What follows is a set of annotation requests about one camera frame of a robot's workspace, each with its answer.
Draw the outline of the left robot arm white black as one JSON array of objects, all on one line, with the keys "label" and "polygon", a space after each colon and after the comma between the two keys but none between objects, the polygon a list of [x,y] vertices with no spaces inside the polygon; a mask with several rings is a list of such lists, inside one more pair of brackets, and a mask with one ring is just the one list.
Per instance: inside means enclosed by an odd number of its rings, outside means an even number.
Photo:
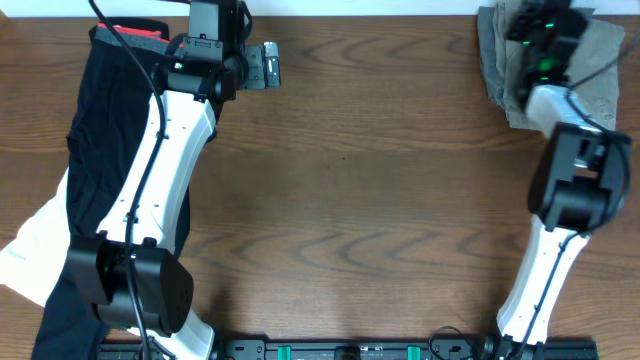
[{"label": "left robot arm white black", "polygon": [[158,343],[174,359],[211,359],[216,335],[192,308],[194,280],[176,252],[179,213],[205,144],[225,102],[240,90],[281,85],[275,42],[223,54],[167,54],[153,87],[141,143],[124,184],[94,235],[72,239],[67,263],[89,316],[135,330],[141,358]]}]

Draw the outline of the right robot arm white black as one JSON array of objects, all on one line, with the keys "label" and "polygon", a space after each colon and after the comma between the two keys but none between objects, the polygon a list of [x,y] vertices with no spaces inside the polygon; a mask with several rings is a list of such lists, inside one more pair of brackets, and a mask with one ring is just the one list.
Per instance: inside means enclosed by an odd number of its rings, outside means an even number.
[{"label": "right robot arm white black", "polygon": [[514,95],[547,145],[532,179],[531,234],[497,332],[479,359],[595,359],[592,340],[551,340],[549,320],[571,266],[630,187],[631,139],[587,114],[567,70],[589,20],[568,1],[526,1],[506,36],[524,46]]}]

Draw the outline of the khaki green shorts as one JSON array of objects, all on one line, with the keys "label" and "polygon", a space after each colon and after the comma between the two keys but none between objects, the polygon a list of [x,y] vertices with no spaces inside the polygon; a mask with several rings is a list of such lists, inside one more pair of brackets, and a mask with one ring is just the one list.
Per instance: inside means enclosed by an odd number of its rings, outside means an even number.
[{"label": "khaki green shorts", "polygon": [[[516,77],[519,74],[524,55],[524,46],[506,39],[511,19],[521,5],[519,0],[498,1],[496,5],[504,7],[501,20],[504,25],[501,32],[505,41],[505,89],[504,107],[506,118],[512,128],[536,128],[531,124],[515,98]],[[583,40],[571,58],[568,75],[576,82],[612,60],[620,50],[625,33],[624,28],[612,23],[591,19]],[[612,67],[603,74],[577,88],[577,96],[586,111],[605,127],[613,129],[616,124],[617,103],[619,97],[618,70]]]}]

